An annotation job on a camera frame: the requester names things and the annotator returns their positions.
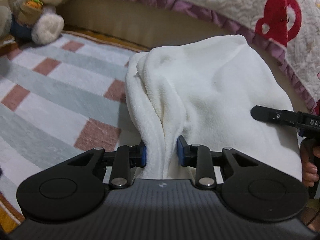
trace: metal pin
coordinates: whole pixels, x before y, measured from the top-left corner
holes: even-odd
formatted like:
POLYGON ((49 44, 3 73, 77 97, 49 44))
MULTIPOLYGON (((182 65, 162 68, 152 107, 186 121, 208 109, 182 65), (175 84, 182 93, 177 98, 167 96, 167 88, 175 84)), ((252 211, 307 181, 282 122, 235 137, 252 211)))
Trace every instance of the metal pin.
POLYGON ((111 183, 115 186, 123 186, 127 184, 127 180, 125 178, 114 178, 111 183))
POLYGON ((215 183, 215 180, 212 178, 204 177, 199 179, 199 183, 203 186, 212 186, 215 183))

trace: blue gripper pad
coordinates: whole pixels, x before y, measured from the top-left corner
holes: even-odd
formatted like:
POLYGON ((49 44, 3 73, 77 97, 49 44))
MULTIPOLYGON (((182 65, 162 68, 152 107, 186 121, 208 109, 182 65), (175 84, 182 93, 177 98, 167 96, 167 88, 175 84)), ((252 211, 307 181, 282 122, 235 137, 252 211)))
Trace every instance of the blue gripper pad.
POLYGON ((142 156, 141 156, 141 165, 144 167, 147 163, 147 148, 144 146, 142 149, 142 156))
POLYGON ((183 145, 180 141, 180 139, 177 139, 177 150, 178 150, 178 159, 179 159, 179 165, 184 166, 184 151, 183 151, 183 145))
POLYGON ((304 137, 304 134, 305 134, 304 129, 298 130, 298 134, 299 134, 299 136, 304 137))

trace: circular knob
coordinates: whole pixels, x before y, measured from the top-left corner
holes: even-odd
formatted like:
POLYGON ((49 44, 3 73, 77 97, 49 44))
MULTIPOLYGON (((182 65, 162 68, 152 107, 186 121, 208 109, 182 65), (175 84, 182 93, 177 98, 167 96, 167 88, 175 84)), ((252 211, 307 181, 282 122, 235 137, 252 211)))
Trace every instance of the circular knob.
POLYGON ((111 183, 115 186, 123 186, 127 184, 127 180, 125 178, 114 178, 111 183))
POLYGON ((203 186, 212 186, 215 183, 215 181, 212 178, 204 177, 199 179, 199 183, 203 186))
POLYGON ((256 198, 263 200, 276 200, 284 196, 285 187, 274 180, 260 179, 249 185, 249 192, 256 198))
POLYGON ((308 200, 300 181, 266 165, 240 168, 223 183, 221 195, 236 213, 263 222, 292 218, 308 200))
POLYGON ((77 189, 77 184, 71 179, 49 179, 40 186, 40 193, 53 199, 71 196, 77 189))
POLYGON ((77 219, 104 199, 102 182, 77 166, 54 166, 23 181, 17 201, 25 217, 41 222, 77 219))

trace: human hand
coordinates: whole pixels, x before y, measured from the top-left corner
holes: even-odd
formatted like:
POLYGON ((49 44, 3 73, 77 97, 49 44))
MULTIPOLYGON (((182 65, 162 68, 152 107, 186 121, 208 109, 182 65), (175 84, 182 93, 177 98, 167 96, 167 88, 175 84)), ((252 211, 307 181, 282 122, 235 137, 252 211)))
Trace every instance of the human hand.
MULTIPOLYGON (((313 155, 320 158, 320 146, 313 147, 313 155)), ((300 146, 300 157, 302 162, 302 183, 306 187, 313 187, 315 182, 319 180, 319 175, 317 174, 317 167, 309 161, 309 153, 303 142, 300 146)))

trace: gray stripe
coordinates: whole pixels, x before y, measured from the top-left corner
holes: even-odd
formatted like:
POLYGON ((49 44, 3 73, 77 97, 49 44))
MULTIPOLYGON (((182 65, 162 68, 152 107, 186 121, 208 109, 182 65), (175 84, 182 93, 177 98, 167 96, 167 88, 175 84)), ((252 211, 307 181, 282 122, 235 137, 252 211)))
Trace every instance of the gray stripe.
POLYGON ((137 132, 127 106, 75 88, 0 58, 0 75, 57 105, 97 121, 137 132))
POLYGON ((0 137, 41 169, 83 152, 34 127, 3 104, 0 104, 0 112, 0 137))
POLYGON ((65 37, 66 39, 71 40, 71 41, 80 42, 80 43, 83 43, 83 44, 86 44, 86 45, 90 45, 92 47, 97 47, 99 49, 104 49, 106 51, 112 51, 112 52, 116 52, 116 53, 119 53, 119 54, 124 54, 124 55, 127 55, 129 57, 131 57, 131 56, 133 56, 134 54, 137 53, 137 52, 129 50, 129 49, 123 49, 123 48, 119 48, 119 47, 112 46, 112 45, 99 44, 99 43, 96 43, 94 41, 83 39, 83 38, 80 38, 80 37, 77 37, 77 36, 73 36, 73 35, 70 35, 70 34, 67 34, 67 33, 64 33, 63 37, 65 37))
POLYGON ((114 63, 102 61, 94 57, 74 53, 54 46, 32 47, 32 44, 28 43, 22 46, 21 49, 67 64, 75 65, 121 81, 124 81, 128 70, 124 66, 119 66, 114 63))
POLYGON ((17 186, 9 180, 6 176, 2 175, 0 178, 0 191, 5 199, 21 214, 21 209, 16 199, 17 186))

